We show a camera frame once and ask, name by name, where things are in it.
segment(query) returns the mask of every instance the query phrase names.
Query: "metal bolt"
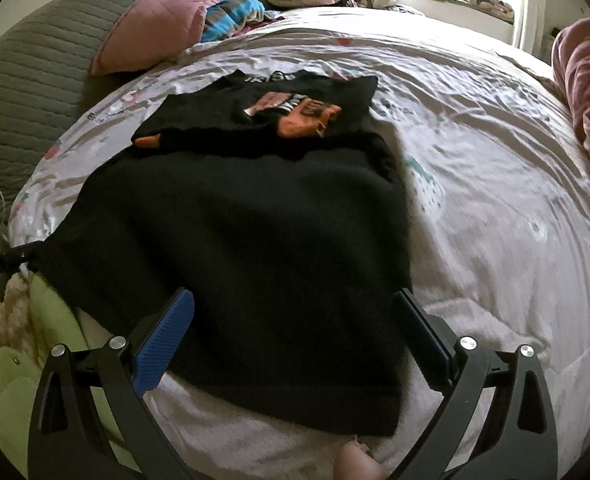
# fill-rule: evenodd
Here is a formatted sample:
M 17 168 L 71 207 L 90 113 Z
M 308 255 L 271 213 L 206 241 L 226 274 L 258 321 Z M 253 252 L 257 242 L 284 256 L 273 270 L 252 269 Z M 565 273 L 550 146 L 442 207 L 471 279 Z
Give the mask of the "metal bolt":
M 52 350 L 50 351 L 50 354 L 53 357 L 59 357 L 60 355 L 63 355 L 65 351 L 66 351 L 66 347 L 64 345 L 55 345 L 55 346 L 53 346 Z
M 533 357 L 533 355 L 535 355 L 535 351 L 533 350 L 533 347 L 530 345 L 523 345 L 520 348 L 520 352 L 524 357 Z
M 459 340 L 459 344 L 462 345 L 463 348 L 466 350 L 474 350 L 477 348 L 477 341 L 475 341 L 472 337 L 465 336 Z
M 126 346 L 126 338 L 122 335 L 117 335 L 110 340 L 110 348 L 114 350 L 119 350 L 120 348 L 124 348 Z

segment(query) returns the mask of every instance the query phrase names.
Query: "blue gripper pad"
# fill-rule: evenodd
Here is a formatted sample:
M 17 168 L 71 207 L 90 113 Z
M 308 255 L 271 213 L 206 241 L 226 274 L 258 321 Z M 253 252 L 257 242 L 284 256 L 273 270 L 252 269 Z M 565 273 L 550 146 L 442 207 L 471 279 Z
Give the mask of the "blue gripper pad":
M 171 299 L 170 305 L 133 357 L 134 373 L 130 383 L 139 397 L 159 386 L 194 314 L 192 293 L 182 288 Z

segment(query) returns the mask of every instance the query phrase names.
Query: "striped blue cloth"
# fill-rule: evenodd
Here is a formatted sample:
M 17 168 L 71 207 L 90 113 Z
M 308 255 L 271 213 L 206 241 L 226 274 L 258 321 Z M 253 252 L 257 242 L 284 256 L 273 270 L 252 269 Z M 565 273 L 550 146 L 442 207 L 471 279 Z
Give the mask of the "striped blue cloth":
M 264 20 L 264 4 L 259 0 L 223 0 L 206 11 L 201 43 L 230 38 L 246 23 Z

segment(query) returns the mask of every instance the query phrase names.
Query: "quilted pillow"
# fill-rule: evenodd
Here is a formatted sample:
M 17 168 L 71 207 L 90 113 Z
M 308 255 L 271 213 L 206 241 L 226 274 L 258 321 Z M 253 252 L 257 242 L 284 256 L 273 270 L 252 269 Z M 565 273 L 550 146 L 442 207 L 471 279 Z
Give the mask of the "quilted pillow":
M 136 0 L 92 60 L 92 75 L 136 72 L 200 41 L 206 10 L 221 0 Z

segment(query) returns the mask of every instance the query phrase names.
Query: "bed sheet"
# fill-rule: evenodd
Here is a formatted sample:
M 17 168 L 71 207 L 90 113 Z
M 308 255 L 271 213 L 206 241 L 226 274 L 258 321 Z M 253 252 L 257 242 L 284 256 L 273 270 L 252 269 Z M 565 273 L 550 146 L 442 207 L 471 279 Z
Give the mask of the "bed sheet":
M 104 99 L 37 166 L 11 213 L 14 245 L 53 232 L 91 171 L 127 146 L 165 95 L 240 69 L 377 75 L 371 114 L 406 178 L 417 298 L 490 348 L 528 343 L 544 367 L 560 475 L 590 439 L 590 173 L 568 109 L 524 69 L 550 67 L 497 40 L 420 16 L 301 9 L 187 50 Z M 390 439 L 364 438 L 394 468 L 440 402 L 412 360 Z M 166 374 L 147 404 L 179 453 L 215 478 L 331 477 L 348 436 L 245 412 Z M 472 449 L 480 408 L 453 465 Z

